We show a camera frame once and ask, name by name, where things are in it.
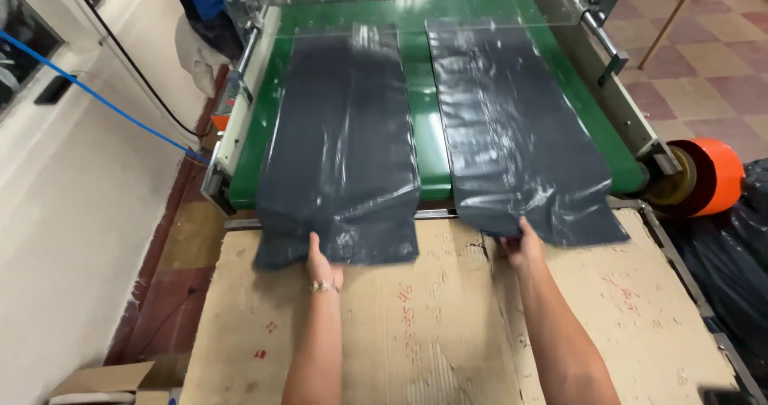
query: cardboard box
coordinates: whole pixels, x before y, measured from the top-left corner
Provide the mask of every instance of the cardboard box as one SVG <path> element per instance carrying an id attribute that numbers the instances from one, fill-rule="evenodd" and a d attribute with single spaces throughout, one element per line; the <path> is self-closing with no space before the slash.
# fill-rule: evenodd
<path id="1" fill-rule="evenodd" d="M 162 390 L 141 387 L 153 365 L 154 361 L 148 361 L 75 371 L 53 389 L 48 396 L 49 403 L 90 403 L 109 394 L 120 401 L 133 396 L 135 399 L 130 399 L 135 400 L 136 405 L 175 405 L 181 395 L 180 388 Z"/>

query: white cloth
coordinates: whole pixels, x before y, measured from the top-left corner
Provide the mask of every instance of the white cloth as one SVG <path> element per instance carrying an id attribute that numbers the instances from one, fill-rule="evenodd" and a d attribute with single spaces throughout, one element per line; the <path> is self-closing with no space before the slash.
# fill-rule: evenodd
<path id="1" fill-rule="evenodd" d="M 209 98 L 216 96 L 216 73 L 219 66 L 230 64 L 230 60 L 210 47 L 192 30 L 187 17 L 182 15 L 176 23 L 176 54 L 185 71 L 192 75 L 192 81 Z"/>

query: white wall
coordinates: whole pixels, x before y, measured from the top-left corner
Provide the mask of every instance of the white wall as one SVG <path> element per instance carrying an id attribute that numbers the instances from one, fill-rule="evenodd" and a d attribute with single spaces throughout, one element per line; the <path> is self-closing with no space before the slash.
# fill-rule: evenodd
<path id="1" fill-rule="evenodd" d="M 204 96 L 176 58 L 178 0 L 107 0 L 100 13 L 193 127 Z M 55 60 L 182 140 L 110 49 Z M 104 359 L 183 155 L 76 86 L 56 106 L 32 105 L 52 77 L 41 73 L 0 122 L 0 403 L 40 403 Z"/>

